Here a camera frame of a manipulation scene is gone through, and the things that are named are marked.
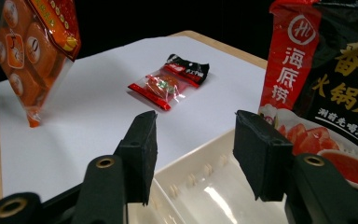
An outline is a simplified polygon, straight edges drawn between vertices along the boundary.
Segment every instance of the white table surface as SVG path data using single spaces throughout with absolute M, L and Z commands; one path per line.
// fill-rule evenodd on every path
M 172 53 L 210 65 L 197 90 L 162 111 L 128 89 Z M 239 109 L 256 112 L 265 70 L 186 36 L 143 39 L 75 61 L 42 124 L 30 128 L 8 81 L 0 82 L 3 197 L 31 191 L 42 202 L 82 182 L 87 165 L 112 154 L 133 119 L 158 113 L 156 171 L 235 127 Z

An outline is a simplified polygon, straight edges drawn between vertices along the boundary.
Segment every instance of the transparent plastic wrapper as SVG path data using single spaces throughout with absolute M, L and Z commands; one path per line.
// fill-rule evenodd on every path
M 259 114 L 358 189 L 358 1 L 276 0 Z
M 209 64 L 194 63 L 171 54 L 167 62 L 151 74 L 131 83 L 128 88 L 161 107 L 170 110 L 185 99 L 185 90 L 198 88 L 208 76 Z
M 0 0 L 0 64 L 30 127 L 80 50 L 73 0 Z

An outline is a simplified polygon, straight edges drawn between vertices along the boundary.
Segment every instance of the red packaging bag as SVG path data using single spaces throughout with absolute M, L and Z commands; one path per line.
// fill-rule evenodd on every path
M 186 98 L 187 87 L 197 89 L 208 72 L 208 63 L 195 63 L 171 54 L 159 70 L 131 83 L 128 88 L 168 111 Z
M 0 64 L 30 127 L 80 47 L 74 1 L 0 0 Z
M 358 189 L 358 2 L 276 0 L 259 114 Z

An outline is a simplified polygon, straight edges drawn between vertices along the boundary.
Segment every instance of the orange food package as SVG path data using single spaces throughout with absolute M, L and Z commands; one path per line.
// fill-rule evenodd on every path
M 358 189 L 358 1 L 275 0 L 258 113 Z
M 80 47 L 73 0 L 0 0 L 0 64 L 30 127 Z

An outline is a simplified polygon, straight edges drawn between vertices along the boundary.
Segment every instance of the white plastic tray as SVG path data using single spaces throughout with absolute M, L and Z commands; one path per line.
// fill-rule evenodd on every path
M 284 200 L 255 200 L 233 143 L 234 130 L 156 172 L 148 206 L 129 204 L 130 223 L 288 223 Z

